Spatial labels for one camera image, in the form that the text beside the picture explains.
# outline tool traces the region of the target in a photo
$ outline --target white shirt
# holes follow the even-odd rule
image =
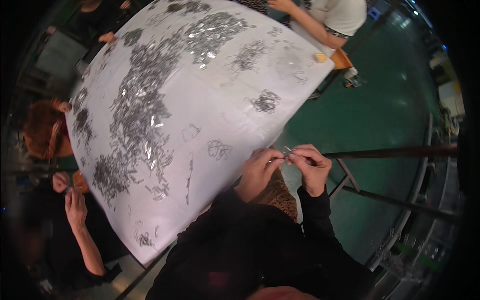
[[[367,3],[365,0],[311,0],[310,9],[308,2],[300,6],[315,20],[322,23],[328,33],[343,38],[353,36],[367,20]],[[317,47],[323,54],[331,57],[334,49],[320,43],[310,35],[297,21],[291,20],[292,30],[304,37]]]

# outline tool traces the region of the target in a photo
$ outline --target silver metal piece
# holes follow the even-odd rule
[[[238,19],[228,12],[210,14],[186,30],[185,50],[193,55],[192,63],[201,63],[200,69],[204,69],[226,42],[247,28],[245,19]]]

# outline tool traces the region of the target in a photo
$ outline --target leopard print clothing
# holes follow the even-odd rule
[[[297,222],[297,200],[288,192],[280,167],[273,172],[267,187],[253,201],[274,206]]]

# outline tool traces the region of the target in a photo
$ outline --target wooden stool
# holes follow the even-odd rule
[[[353,67],[353,63],[348,58],[348,55],[342,49],[337,49],[330,57],[335,63],[333,70],[341,70]]]
[[[342,70],[353,67],[353,63],[350,61],[348,55],[342,49],[337,49],[332,54],[330,59],[333,60],[333,62],[335,63],[335,67],[330,72],[330,78],[328,78],[328,81],[325,83],[321,90],[317,88],[315,92],[310,95],[310,97],[308,97],[307,100],[320,97],[325,92],[325,90],[333,83],[333,81],[335,81],[335,79],[337,79],[337,77],[342,73]]]
[[[73,175],[72,175],[72,179],[73,179],[73,186],[79,191],[81,192],[82,194],[86,194],[86,193],[89,193],[90,190],[88,189],[88,186],[82,176],[82,173],[80,172],[80,170],[76,171]]]

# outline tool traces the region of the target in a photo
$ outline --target metal bar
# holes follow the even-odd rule
[[[456,143],[433,146],[404,147],[367,151],[322,153],[327,158],[388,158],[388,157],[456,157]]]
[[[428,127],[427,127],[427,132],[426,132],[426,137],[425,137],[425,144],[427,146],[430,146],[432,144],[432,130],[433,130],[433,115],[429,114],[428,115]],[[420,170],[416,179],[416,185],[412,189],[412,194],[411,197],[409,198],[410,203],[414,203],[418,197],[418,194],[420,192],[420,188],[423,182],[423,178],[425,177],[425,172],[427,170],[427,163],[428,163],[428,158],[424,157],[423,159],[420,160]],[[390,249],[393,247],[395,242],[400,238],[400,235],[402,234],[403,227],[405,227],[405,224],[408,221],[408,218],[410,218],[412,211],[406,210],[402,213],[401,218],[398,220],[398,222],[395,225],[395,231],[393,236],[391,236],[387,242],[385,243],[383,247],[383,251],[390,251]],[[380,262],[380,257],[376,256],[373,261],[368,263],[368,268],[373,272],[375,268],[378,266]]]
[[[330,195],[328,195],[330,200],[332,200],[338,194],[338,192],[343,188],[343,186],[345,185],[345,183],[347,183],[347,181],[348,181],[348,175],[345,175],[342,181],[333,189]]]
[[[443,220],[443,221],[446,221],[446,222],[449,222],[449,223],[457,223],[459,221],[458,218],[457,218],[457,215],[446,213],[446,212],[443,212],[441,210],[436,210],[436,209],[430,208],[428,206],[423,206],[423,205],[410,203],[410,202],[406,202],[406,201],[400,201],[400,200],[397,200],[397,199],[385,197],[385,196],[378,195],[378,194],[375,194],[375,193],[372,193],[372,192],[367,192],[367,191],[357,192],[354,188],[351,188],[349,186],[344,186],[342,189],[347,191],[347,192],[352,192],[352,193],[358,194],[360,196],[364,196],[364,197],[374,199],[374,200],[377,200],[377,201],[380,201],[380,202],[385,202],[385,203],[388,203],[388,204],[391,204],[391,205],[395,205],[395,206],[407,209],[407,210],[412,211],[412,212],[425,214],[425,215],[428,215],[428,216],[431,216],[433,218],[440,219],[440,220]]]
[[[347,174],[348,179],[350,180],[351,184],[353,185],[353,188],[354,188],[357,192],[360,192],[360,187],[359,187],[359,185],[358,185],[357,182],[355,181],[355,178],[353,178],[352,173],[351,173],[350,170],[347,168],[347,165],[345,164],[345,162],[343,161],[343,159],[337,158],[336,161],[337,161],[338,164],[341,166],[341,168],[343,169],[343,171]]]
[[[450,172],[450,160],[451,158],[448,158],[447,159],[447,169],[445,171],[445,181],[444,181],[444,187],[442,189],[442,196],[440,197],[440,202],[438,203],[438,209],[441,209],[442,208],[442,204],[444,202],[444,197],[445,197],[445,190],[446,190],[446,187],[447,187],[447,182],[448,182],[448,173]],[[423,252],[423,250],[425,250],[425,248],[427,247],[427,244],[428,244],[428,241],[431,239],[432,237],[432,234],[433,234],[433,230],[435,229],[435,225],[437,224],[437,220],[433,220],[433,223],[432,223],[432,226],[430,227],[428,233],[427,233],[427,237],[425,238],[425,242],[423,243],[422,247],[420,248],[420,250],[417,251],[417,254],[415,255],[415,258],[413,259],[411,265],[412,267],[415,265],[415,263],[417,262],[417,259],[420,257],[420,254]]]
[[[143,271],[135,280],[120,294],[118,297],[116,297],[116,300],[122,300],[125,299],[125,297],[128,296],[128,294],[142,281],[142,279],[150,272],[153,267],[162,259],[162,257],[167,254],[167,252],[170,250],[170,246],[168,246],[165,250],[163,250],[162,253],[160,253],[159,256],[157,256],[156,259],[152,261],[152,263]]]

